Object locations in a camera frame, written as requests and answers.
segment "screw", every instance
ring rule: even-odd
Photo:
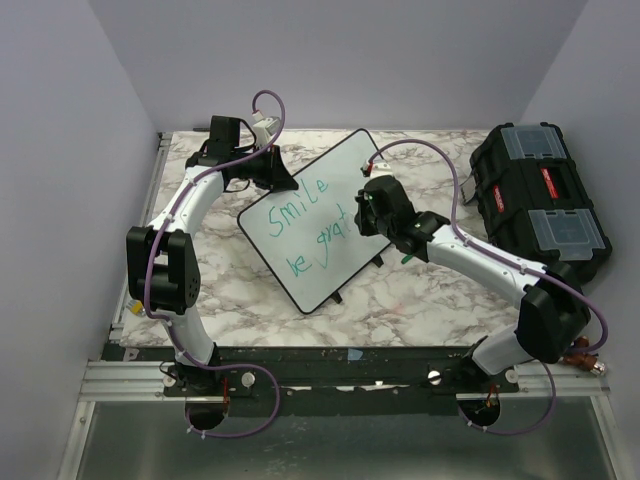
[[[242,375],[242,385],[246,388],[253,386],[256,383],[256,376],[251,372],[246,372]]]
[[[427,378],[431,385],[440,385],[440,382],[442,382],[442,375],[440,375],[440,372],[437,370],[431,370],[428,373]]]
[[[165,375],[164,378],[162,379],[162,384],[167,388],[171,388],[176,384],[176,380],[174,378],[171,378]]]
[[[506,378],[509,383],[518,383],[518,373],[515,370],[510,369],[504,372],[504,378]]]

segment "metal frame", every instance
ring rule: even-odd
[[[87,443],[87,437],[89,436],[89,429],[91,428],[95,405],[95,402],[78,402],[76,413],[73,416],[67,446],[62,457],[62,465],[60,465],[58,472],[59,480],[71,480],[78,476],[80,462],[84,454],[84,447]]]
[[[602,440],[617,480],[636,480],[633,461],[608,397],[591,397]]]
[[[140,225],[148,223],[153,212],[162,172],[167,161],[172,134],[163,133],[156,155],[151,183],[147,191]],[[118,343],[123,324],[122,312],[126,298],[127,281],[123,281],[118,303],[113,316],[109,341]],[[59,480],[77,478],[85,445],[90,433],[93,413],[97,402],[222,402],[222,397],[175,397],[163,395],[164,375],[158,369],[161,362],[89,362],[82,382],[78,405],[71,432],[64,452]],[[613,473],[618,480],[636,480],[631,457],[628,454],[622,434],[616,424],[608,394],[606,380],[589,373],[582,373],[572,367],[551,365],[559,397],[591,398],[595,417],[600,428],[603,445],[611,462]],[[501,394],[503,398],[540,398],[550,394],[547,374],[540,364],[533,362],[515,367],[518,373],[520,391]],[[463,394],[458,399],[481,398],[484,395]]]
[[[171,139],[173,133],[163,133],[160,136],[160,144],[158,145],[158,153],[156,154],[156,160],[153,165],[153,171],[151,172],[151,182],[147,189],[147,196],[144,201],[144,207],[140,214],[139,226],[144,226],[151,220],[153,214],[153,206],[156,203],[158,197],[158,191],[160,190],[160,183],[162,180],[162,172],[167,163],[167,157],[169,150],[171,149]],[[122,323],[122,311],[124,309],[124,300],[127,295],[127,275],[125,274],[122,279],[122,288],[120,289],[120,295],[116,303],[116,308],[111,320],[111,331],[109,332],[109,341],[119,343],[122,336],[122,329],[124,325]]]

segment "white wall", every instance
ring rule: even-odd
[[[0,15],[0,476],[55,478],[157,137],[85,0]]]
[[[591,0],[531,100],[524,122],[557,123],[613,256],[592,296],[610,319],[605,359],[617,421],[640,474],[640,2]]]
[[[248,114],[289,125],[493,127],[520,118],[583,0],[89,0],[161,130]]]

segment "purple cable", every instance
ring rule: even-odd
[[[542,427],[551,419],[551,415],[555,411],[556,403],[557,403],[556,382],[553,381],[553,375],[551,375],[551,370],[549,370],[549,367],[547,367],[545,363],[543,363],[542,366],[547,371],[547,375],[549,376],[549,383],[551,384],[551,402],[549,403],[549,407],[547,408],[547,411],[545,412],[544,416],[533,425],[529,427],[521,428],[518,430],[490,430],[488,428],[481,427],[480,425],[476,425],[471,420],[469,420],[460,407],[458,407],[458,413],[467,422],[467,425],[470,426],[471,428],[479,430],[483,433],[490,433],[491,435],[500,435],[502,437],[524,435],[525,433],[531,433],[534,430]]]
[[[170,216],[175,215],[175,213],[180,208],[180,205],[184,201],[185,197],[187,196],[187,194],[193,188],[194,184],[198,183],[200,180],[202,180],[203,178],[207,177],[208,175],[211,175],[214,172],[217,172],[217,171],[222,170],[222,169],[227,168],[227,167],[232,167],[234,165],[238,165],[239,163],[247,162],[249,160],[252,160],[252,159],[256,158],[259,155],[262,155],[264,152],[266,152],[267,150],[269,150],[271,148],[271,146],[276,142],[276,140],[278,140],[278,137],[280,136],[280,134],[282,133],[282,130],[284,128],[284,121],[285,121],[285,108],[284,108],[284,103],[283,103],[282,99],[278,96],[278,94],[276,94],[275,92],[272,92],[271,90],[260,90],[258,93],[256,93],[254,95],[253,101],[251,102],[251,105],[253,107],[253,111],[255,112],[256,111],[256,101],[258,100],[258,98],[260,96],[265,95],[265,94],[266,95],[271,95],[273,98],[276,99],[276,101],[280,105],[280,115],[281,115],[280,127],[278,128],[278,131],[273,136],[273,138],[264,147],[262,147],[259,150],[256,150],[255,152],[253,152],[250,155],[247,155],[244,158],[241,158],[239,160],[234,160],[234,161],[229,162],[229,163],[224,163],[222,165],[216,165],[215,167],[211,167],[211,168],[205,170],[204,172],[200,173],[199,175],[196,175],[194,177],[194,179],[193,179],[193,183],[189,183],[184,188],[184,190],[182,190],[182,192],[180,192],[180,195],[178,196],[178,198],[174,202],[173,206],[169,210],[169,215]],[[144,280],[144,309],[145,309],[145,311],[147,313],[147,317],[153,318],[153,319],[158,319],[158,320],[164,320],[165,322],[170,321],[170,318],[167,315],[164,315],[164,314],[161,314],[161,313],[154,313],[151,310],[151,277],[153,276],[153,262],[154,262],[154,260],[156,258],[156,254],[158,253],[158,247],[160,245],[160,240],[162,239],[162,235],[164,234],[164,232],[167,230],[167,227],[169,226],[169,223],[170,223],[170,217],[168,216],[165,219],[165,221],[162,223],[160,228],[158,229],[158,232],[156,233],[156,237],[153,240],[153,244],[151,245],[151,252],[149,253],[149,263],[147,264],[147,272],[146,272],[145,280]],[[269,418],[262,425],[259,425],[258,427],[254,428],[252,430],[248,430],[246,432],[240,432],[240,433],[214,433],[214,432],[202,431],[202,430],[197,430],[196,428],[193,427],[193,425],[191,425],[191,421],[189,419],[189,412],[187,411],[186,417],[187,417],[187,422],[189,423],[190,431],[194,431],[196,433],[199,433],[201,435],[205,435],[207,437],[241,438],[241,437],[248,437],[249,435],[253,435],[254,433],[257,433],[260,430],[263,430],[264,428],[266,428],[267,426],[269,426],[271,424],[273,419],[278,414],[278,410],[280,409],[280,387],[278,385],[278,381],[276,380],[276,378],[273,376],[273,374],[269,370],[267,370],[264,367],[261,367],[260,365],[253,365],[253,364],[249,364],[249,363],[239,363],[239,364],[234,364],[234,365],[224,365],[224,366],[220,366],[220,367],[212,367],[212,366],[206,365],[206,364],[198,361],[196,358],[194,358],[189,352],[187,352],[183,348],[183,346],[180,344],[179,340],[177,339],[177,337],[175,335],[175,331],[174,331],[172,326],[169,326],[167,328],[167,330],[169,331],[169,337],[171,338],[171,341],[175,345],[176,349],[179,352],[182,353],[182,356],[184,356],[184,358],[189,360],[196,367],[201,368],[203,370],[209,370],[209,371],[235,370],[235,369],[241,369],[241,368],[249,368],[249,369],[253,369],[253,370],[259,370],[261,372],[264,372],[269,377],[269,380],[271,380],[271,383],[273,383],[273,386],[275,388],[276,401],[275,401],[275,405],[273,407],[273,411],[271,412],[271,415],[269,416]]]
[[[405,144],[418,144],[418,145],[423,145],[425,147],[429,147],[432,150],[435,150],[436,152],[438,152],[440,154],[440,156],[445,160],[445,162],[447,162],[447,165],[449,166],[449,169],[451,170],[451,176],[453,177],[453,205],[451,206],[451,228],[453,229],[453,231],[455,232],[456,235],[458,235],[458,237],[460,237],[461,239],[466,239],[466,235],[462,232],[462,230],[460,230],[460,228],[458,227],[458,220],[457,220],[457,208],[458,208],[458,196],[460,193],[460,182],[458,181],[458,174],[456,172],[456,168],[453,164],[453,161],[451,161],[451,159],[449,158],[449,155],[447,155],[444,150],[442,150],[440,147],[438,147],[437,145],[434,145],[431,142],[427,142],[426,140],[418,140],[418,139],[406,139],[406,140],[396,140],[395,142],[391,142],[387,145],[385,145],[384,147],[382,147],[380,150],[378,150],[376,153],[374,153],[371,158],[369,159],[369,163],[372,163],[373,160],[380,155],[381,153],[385,152],[386,150],[388,150],[391,147],[395,147],[397,145],[405,145]],[[484,255],[488,256],[489,258],[492,258],[494,260],[497,260],[501,263],[503,263],[504,265],[507,265],[511,268],[515,268],[515,269],[520,269],[520,265],[518,265],[516,262],[513,262],[511,260],[509,260],[508,258],[503,257],[502,255],[492,252],[491,250],[488,250],[486,248],[484,248],[482,245],[478,245],[477,243],[473,242],[471,239],[467,239],[467,245],[469,245],[470,247],[478,250],[480,253],[483,253]],[[577,298],[578,300],[582,301],[585,305],[587,305],[592,311],[593,313],[596,314],[596,316],[598,317],[598,320],[600,320],[600,325],[602,326],[602,336],[600,337],[600,340],[598,340],[595,344],[591,345],[590,347],[586,347],[586,348],[575,348],[572,349],[572,352],[592,352],[594,350],[597,350],[598,348],[600,348],[602,345],[605,344],[605,342],[607,341],[607,338],[609,337],[609,326],[607,324],[607,321],[604,318],[604,314],[600,311],[600,309],[593,304],[593,302],[591,302],[591,300],[589,300],[587,297],[585,297],[584,295],[582,295],[580,292],[578,292],[577,290],[571,288],[570,286],[562,283],[561,281],[553,278],[550,275],[547,275],[545,273],[540,273],[536,270],[532,270],[530,268],[525,268],[524,269],[525,273],[528,273],[530,275],[533,275],[535,277],[541,278],[547,282],[553,283],[554,285],[562,288],[563,290],[565,290],[566,292],[570,293],[571,295],[573,295],[575,298]],[[541,427],[542,425],[544,425],[545,423],[547,423],[549,421],[549,419],[551,418],[551,415],[553,413],[553,411],[556,408],[556,385],[555,382],[553,381],[553,376],[551,375],[551,371],[549,370],[549,368],[543,363],[542,366],[545,368],[545,370],[547,371],[547,375],[549,375],[549,381],[551,382],[551,402],[549,404],[549,408],[547,410],[547,412],[544,414],[544,416],[534,425],[532,425],[531,427],[525,428],[525,429],[521,429],[521,430],[513,430],[511,432],[508,431],[496,431],[496,430],[489,430],[489,429],[485,429],[483,427],[480,427],[479,425],[474,425],[473,423],[471,424],[471,426],[473,428],[476,428],[478,430],[487,432],[487,433],[492,433],[495,435],[502,435],[502,436],[509,436],[509,435],[520,435],[523,433],[529,433],[539,427]],[[462,410],[460,410],[461,415],[463,416],[463,418],[465,418],[465,420],[467,420],[467,422],[469,422],[469,419],[464,415],[464,413],[462,412]]]

